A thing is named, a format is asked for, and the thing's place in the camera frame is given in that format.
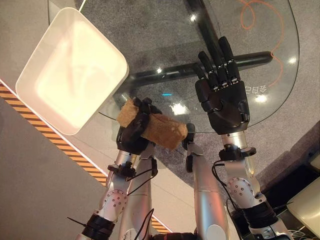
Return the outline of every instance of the robotic hand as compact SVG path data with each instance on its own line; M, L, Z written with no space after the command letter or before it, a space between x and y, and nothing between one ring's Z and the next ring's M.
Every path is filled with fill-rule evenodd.
M149 123L149 114L161 114L162 112L154 105L148 97L142 101L135 97L133 104L139 107L139 111L134 120L126 127L120 127L116 144L119 150L131 154L140 155L147 148L149 141L141 134L146 130Z
M208 114L212 128L221 136L224 149L219 152L224 162L227 183L222 183L233 201L242 210L249 229L256 240L289 239L290 233L281 219L260 191L260 184L254 172L254 147L247 147L244 130L250 120L249 106L244 82L241 81L238 67L226 37L218 41L224 60L218 51L210 49L210 55L216 65L216 72L204 51L198 54L207 77L196 64L194 71L199 80L195 89L201 106Z
M198 54L208 77L199 67L194 71L199 80L195 83L195 90L199 102L207 112L212 128L219 135L240 132L247 129L250 114L245 84L240 80L238 67L226 37L219 39L219 45L224 54L226 68L218 54L213 55L217 73L204 51Z
M116 138L119 153L114 164L108 166L105 193L99 208L84 224L85 228L77 240L107 240L122 212L124 220L121 221L119 239L125 239L128 234L135 235L135 239L142 239L143 233L147 235L149 232L149 225L144 225L145 218L151 218L149 180L151 176L156 176L158 170L154 144L141 137L141 134L148 126L149 114L161 111L152 105L149 98L142 101L134 98L133 103L139 107L139 111L126 128L119 129ZM133 168L137 158L136 170L139 174Z

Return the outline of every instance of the orange line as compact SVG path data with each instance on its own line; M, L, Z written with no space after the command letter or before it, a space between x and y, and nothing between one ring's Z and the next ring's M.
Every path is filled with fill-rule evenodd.
M242 4L244 4L243 8L242 8L242 11L241 11L241 15L240 15L240 22L241 22L241 26L245 29L245 30L249 30L251 29L254 24L255 24L255 20L256 20L256 15L255 15L255 12L253 10L253 8L250 6L250 4L253 4L253 3L258 3L258 4L263 4L265 6L267 6L268 8L270 8L272 11L274 11L274 13L279 17L280 19L280 23L281 23L281 36L280 36L280 39L279 41L277 42L277 44L275 45L275 47L271 50L271 56L279 63L280 65L280 73L278 75L278 77L276 78L275 81L273 81L271 84L268 85L268 87L271 87L273 86L274 84L276 84L283 72L284 72L284 64L283 62L277 58L275 56L275 51L277 50L277 48L279 48L280 44L283 42L284 38L285 38L285 24L284 24L284 18L282 17L282 15L278 12L278 10L273 6L271 5L270 3L267 3L265 1L262 1L262 0L251 0L249 2L246 2L245 0L238 0L239 2L241 2ZM245 26L244 25L244 13L245 13L245 10L246 8L249 8L250 11L251 11L251 14L252 14L252 23L249 25L249 26Z

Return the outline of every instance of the white object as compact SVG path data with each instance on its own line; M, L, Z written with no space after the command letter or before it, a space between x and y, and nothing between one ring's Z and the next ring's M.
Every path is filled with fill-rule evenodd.
M288 210L320 238L320 177L291 198Z
M121 52L79 11L66 7L43 35L15 89L33 112L74 135L128 73Z

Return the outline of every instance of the floor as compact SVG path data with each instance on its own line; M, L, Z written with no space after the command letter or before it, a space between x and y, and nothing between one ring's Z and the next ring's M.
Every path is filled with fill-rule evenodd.
M275 114L250 127L246 134L250 146L257 148L256 173L262 188L268 187L268 183L292 163L307 156L309 150L319 149L319 125L316 124L320 119L320 4L317 0L291 0L290 3L300 41L294 88ZM23 4L18 0L0 2L0 78L12 88L48 26L46 7L41 0ZM196 141L210 162L217 158L221 143L216 134L198 134ZM0 153L2 237L14 240L47 239L48 236L50 239L74 238L82 227L66 217L85 222L97 206L102 186L2 99ZM157 157L186 183L192 184L184 171L185 156L176 152L166 161L164 153L159 148ZM281 167L272 164L275 161L281 163Z

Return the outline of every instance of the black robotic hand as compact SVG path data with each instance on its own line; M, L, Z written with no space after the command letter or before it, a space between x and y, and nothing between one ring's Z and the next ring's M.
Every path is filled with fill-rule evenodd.
M217 51L211 52L216 72L204 51L198 57L207 77L198 64L194 65L193 70L199 78L195 83L199 102L208 114L211 127L223 135L247 129L250 113L245 84L240 80L234 55L225 36L219 39L219 45L224 60Z
M142 101L136 97L133 99L133 104L139 107L139 111L127 127L119 128L116 144L119 150L140 155L149 143L147 139L141 137L148 126L149 114L161 114L162 112L152 105L152 100L148 97Z

